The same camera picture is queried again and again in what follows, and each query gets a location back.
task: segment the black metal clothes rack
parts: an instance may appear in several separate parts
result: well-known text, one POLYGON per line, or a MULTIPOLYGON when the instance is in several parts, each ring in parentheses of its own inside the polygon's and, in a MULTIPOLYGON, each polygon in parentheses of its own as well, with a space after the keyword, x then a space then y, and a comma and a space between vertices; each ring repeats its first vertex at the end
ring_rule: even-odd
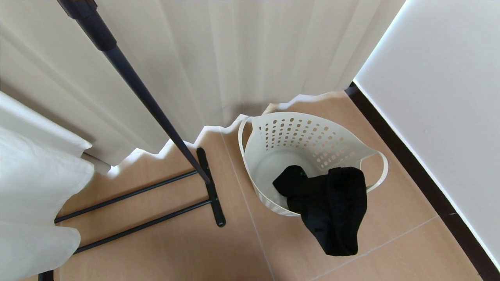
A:
MULTIPOLYGON (((94 247, 100 246, 102 244, 111 242, 118 238, 127 236, 134 232, 140 231, 147 227, 156 225, 168 219, 172 219, 186 212, 192 211, 199 207, 210 204, 213 211, 213 216, 215 218, 215 222, 219 227, 223 227, 226 225, 226 218, 224 217, 224 213, 221 208, 221 203, 219 202, 219 198, 217 196, 216 186, 214 184, 214 180, 212 179, 212 174, 210 173, 209 163, 207 160, 207 156, 203 148, 198 148, 196 154, 198 155, 199 163, 196 161, 195 157, 189 151, 184 141, 176 132, 174 126, 170 123, 167 116, 165 116, 164 112, 155 101, 149 90, 146 88, 144 83, 141 81, 134 68, 130 65, 127 58, 124 56, 122 51, 117 45, 117 41, 113 37, 113 34, 108 29, 103 19, 97 12, 97 4, 94 0, 57 0, 61 7, 66 11, 67 15, 76 20, 76 22, 80 25, 83 31, 87 34, 90 40, 94 43, 95 47, 104 53, 109 62, 114 66, 116 71, 121 75, 123 80, 128 84, 128 86, 132 89, 135 95, 140 99, 142 104, 147 108, 147 110, 151 113, 151 115, 156 119, 158 124, 163 128, 166 134, 172 139, 173 143, 179 148, 180 152, 184 155, 184 157, 189 161, 189 163, 193 166, 194 170, 175 176, 173 178, 169 178, 167 180, 155 183, 153 185, 138 189, 136 191, 127 193, 125 195, 104 201, 102 203, 87 207, 85 209, 58 217, 54 220, 55 223, 59 223, 76 216, 85 214, 90 211, 94 211, 96 209, 102 208, 104 206, 116 203, 118 201, 130 198, 132 196, 141 194, 143 192, 161 187, 163 185, 173 183, 175 181, 184 179, 186 177, 199 174, 203 180, 205 181, 206 191, 208 193, 208 199, 188 206, 186 208, 180 209, 173 213, 167 214, 165 216, 159 217, 152 221, 143 223, 139 226, 133 227, 131 229, 122 231, 115 235, 109 236, 107 238, 98 240, 96 242, 90 243, 85 246, 81 246, 74 254, 81 253, 83 251, 92 249, 94 247)), ((38 281, 53 281, 54 280, 54 271, 50 270, 47 272, 40 273, 38 275, 38 281)))

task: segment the laundry basket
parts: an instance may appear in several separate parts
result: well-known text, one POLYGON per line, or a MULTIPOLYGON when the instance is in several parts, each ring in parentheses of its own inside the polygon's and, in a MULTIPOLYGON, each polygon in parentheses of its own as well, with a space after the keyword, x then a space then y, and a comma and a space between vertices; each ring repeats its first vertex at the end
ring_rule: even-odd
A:
POLYGON ((278 193, 273 181, 290 165, 303 168, 308 177, 326 175, 335 167, 361 168, 361 161, 380 154, 380 179, 366 187, 370 192, 386 178, 387 158, 369 148, 341 125, 298 112, 276 112, 246 117, 238 130, 238 142, 246 171, 258 198, 271 211, 283 216, 300 216, 288 210, 287 198, 278 193), (243 147, 243 130, 251 119, 252 133, 243 147))

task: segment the curtain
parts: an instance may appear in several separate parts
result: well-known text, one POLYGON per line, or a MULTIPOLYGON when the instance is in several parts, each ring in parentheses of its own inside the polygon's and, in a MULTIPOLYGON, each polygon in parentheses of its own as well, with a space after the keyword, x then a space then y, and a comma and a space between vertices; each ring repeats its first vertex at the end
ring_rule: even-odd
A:
POLYGON ((94 167, 91 144, 0 92, 0 280, 60 267, 80 244, 78 230, 54 225, 94 167))
MULTIPOLYGON (((299 94, 341 91, 404 0, 97 0, 185 141, 299 94)), ((111 165, 168 137, 56 1, 0 1, 0 87, 111 165)))

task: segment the tile floor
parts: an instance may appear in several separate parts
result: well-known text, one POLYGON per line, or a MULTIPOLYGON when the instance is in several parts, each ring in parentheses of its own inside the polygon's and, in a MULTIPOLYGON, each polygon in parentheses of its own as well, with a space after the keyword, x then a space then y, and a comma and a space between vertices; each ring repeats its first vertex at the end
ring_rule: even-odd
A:
MULTIPOLYGON (((266 112, 282 108, 271 104, 266 112)), ((58 281, 481 280, 471 262, 401 164, 344 92, 296 102, 287 111, 320 116, 346 127, 389 160, 384 183, 368 194, 358 234, 359 254, 326 256, 300 218, 268 210, 255 195, 238 147, 237 128, 205 131, 206 150, 227 224, 216 226, 203 206, 127 237, 74 255, 54 272, 58 281)), ((363 162, 367 184, 381 159, 363 162)), ((177 148, 143 153, 116 176, 96 174, 62 213, 192 170, 177 148)), ((207 198, 197 175, 64 221, 85 245, 207 198)))

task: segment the dark brown baseboard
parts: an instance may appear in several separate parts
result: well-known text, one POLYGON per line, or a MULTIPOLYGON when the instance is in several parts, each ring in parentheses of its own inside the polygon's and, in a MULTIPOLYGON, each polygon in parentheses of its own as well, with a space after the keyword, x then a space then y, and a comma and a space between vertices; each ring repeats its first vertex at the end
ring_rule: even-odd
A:
POLYGON ((481 278, 484 281, 500 281, 500 272, 476 240, 471 230, 457 214, 455 208, 453 208, 437 184, 372 103, 368 101, 366 96, 354 83, 345 92, 415 181, 449 231, 453 234, 481 278))

